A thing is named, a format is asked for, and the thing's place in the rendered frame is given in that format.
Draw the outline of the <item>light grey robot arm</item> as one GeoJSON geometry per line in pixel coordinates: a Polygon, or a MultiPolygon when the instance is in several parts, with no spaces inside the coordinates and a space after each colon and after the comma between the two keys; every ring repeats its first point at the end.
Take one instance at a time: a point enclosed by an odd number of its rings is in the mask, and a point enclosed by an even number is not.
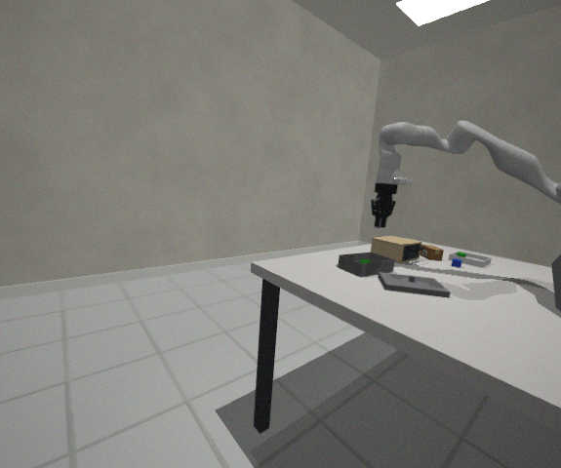
{"type": "Polygon", "coordinates": [[[475,140],[487,147],[500,171],[531,185],[561,204],[561,182],[555,183],[545,176],[536,156],[467,121],[457,122],[443,140],[434,129],[427,126],[415,126],[405,122],[384,126],[379,135],[381,158],[376,183],[412,185],[411,179],[398,177],[401,154],[395,152],[394,144],[411,143],[407,145],[462,154],[475,140]]]}

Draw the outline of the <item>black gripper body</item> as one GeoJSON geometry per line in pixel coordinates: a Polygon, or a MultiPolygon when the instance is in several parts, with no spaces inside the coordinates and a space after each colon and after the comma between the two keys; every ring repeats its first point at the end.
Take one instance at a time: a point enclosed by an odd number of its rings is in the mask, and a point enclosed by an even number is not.
{"type": "Polygon", "coordinates": [[[377,198],[380,197],[381,209],[383,207],[384,199],[392,200],[392,194],[396,194],[397,186],[397,184],[376,183],[375,192],[378,193],[377,198]]]}

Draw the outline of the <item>brown cardboard box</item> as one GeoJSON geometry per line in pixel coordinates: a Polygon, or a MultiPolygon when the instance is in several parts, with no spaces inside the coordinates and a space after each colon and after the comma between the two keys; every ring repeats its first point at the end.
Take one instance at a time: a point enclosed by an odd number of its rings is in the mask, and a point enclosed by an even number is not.
{"type": "Polygon", "coordinates": [[[421,255],[422,256],[426,257],[429,260],[440,260],[440,261],[442,261],[444,250],[436,248],[432,245],[421,245],[421,246],[423,248],[425,248],[424,250],[421,250],[421,255]]]}

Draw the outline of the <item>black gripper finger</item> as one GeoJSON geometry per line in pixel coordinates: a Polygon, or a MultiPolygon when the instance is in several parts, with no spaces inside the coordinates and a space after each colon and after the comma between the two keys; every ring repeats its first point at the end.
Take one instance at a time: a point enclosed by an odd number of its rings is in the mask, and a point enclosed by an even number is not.
{"type": "Polygon", "coordinates": [[[372,200],[372,215],[374,215],[376,217],[375,220],[375,227],[376,228],[381,228],[381,217],[383,212],[385,211],[386,208],[386,204],[388,202],[388,199],[384,199],[384,203],[383,203],[383,207],[381,209],[380,212],[380,201],[379,201],[380,197],[378,197],[376,200],[372,200]],[[376,212],[375,212],[376,210],[376,212]]]}
{"type": "Polygon", "coordinates": [[[387,220],[388,216],[392,214],[394,206],[395,206],[395,201],[392,201],[391,199],[388,199],[387,209],[385,209],[385,211],[383,212],[383,216],[382,216],[382,222],[381,222],[381,227],[382,228],[385,228],[386,220],[387,220]],[[386,212],[386,214],[385,214],[385,212],[386,212]]]}

